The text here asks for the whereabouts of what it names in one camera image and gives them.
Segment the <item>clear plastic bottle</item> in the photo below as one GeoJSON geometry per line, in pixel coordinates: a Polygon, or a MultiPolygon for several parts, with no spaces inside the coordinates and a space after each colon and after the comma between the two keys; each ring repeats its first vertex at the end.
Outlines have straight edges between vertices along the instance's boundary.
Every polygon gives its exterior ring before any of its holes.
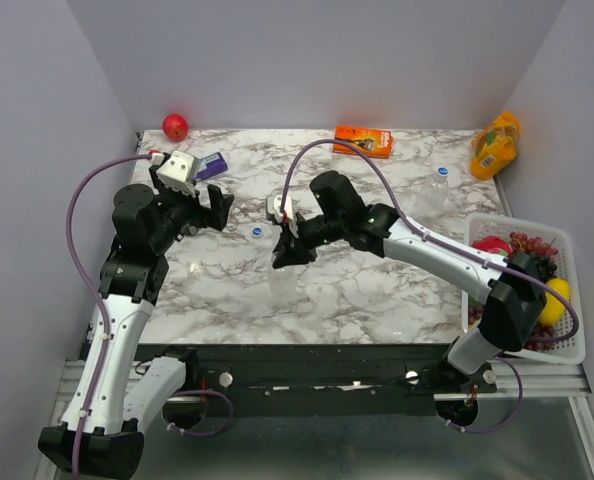
{"type": "Polygon", "coordinates": [[[434,217],[443,209],[449,190],[448,176],[439,176],[436,173],[438,168],[423,182],[415,197],[413,217],[418,220],[434,217]]]}
{"type": "Polygon", "coordinates": [[[271,301],[277,307],[283,307],[297,297],[297,272],[294,267],[274,269],[269,267],[267,273],[271,301]]]}

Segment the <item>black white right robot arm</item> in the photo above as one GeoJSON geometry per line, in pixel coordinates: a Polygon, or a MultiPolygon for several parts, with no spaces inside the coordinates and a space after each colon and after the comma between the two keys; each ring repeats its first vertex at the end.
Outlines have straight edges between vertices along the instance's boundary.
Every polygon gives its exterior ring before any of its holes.
{"type": "Polygon", "coordinates": [[[403,220],[391,206],[365,203],[336,171],[318,175],[310,190],[321,209],[310,219],[295,212],[287,197],[266,201],[268,220],[281,229],[272,254],[274,268],[307,265],[316,260],[317,248],[345,241],[355,250],[414,265],[467,293],[484,312],[437,367],[439,384],[451,392],[470,384],[474,373],[496,355],[523,349],[546,305],[536,259],[484,252],[403,220]]]}

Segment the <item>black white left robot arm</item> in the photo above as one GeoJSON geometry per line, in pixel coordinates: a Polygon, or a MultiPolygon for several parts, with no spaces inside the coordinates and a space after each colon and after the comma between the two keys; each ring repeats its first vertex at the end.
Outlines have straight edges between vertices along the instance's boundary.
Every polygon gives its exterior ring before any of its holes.
{"type": "Polygon", "coordinates": [[[38,448],[74,477],[130,479],[140,463],[148,427],[172,397],[189,395],[203,408],[228,397],[207,389],[194,350],[168,348],[134,387],[128,385],[140,337],[168,272],[166,253],[192,229],[221,231],[234,201],[208,185],[176,192],[161,180],[131,184],[113,198],[115,237],[92,293],[100,312],[79,384],[57,426],[42,429],[38,448]]]}

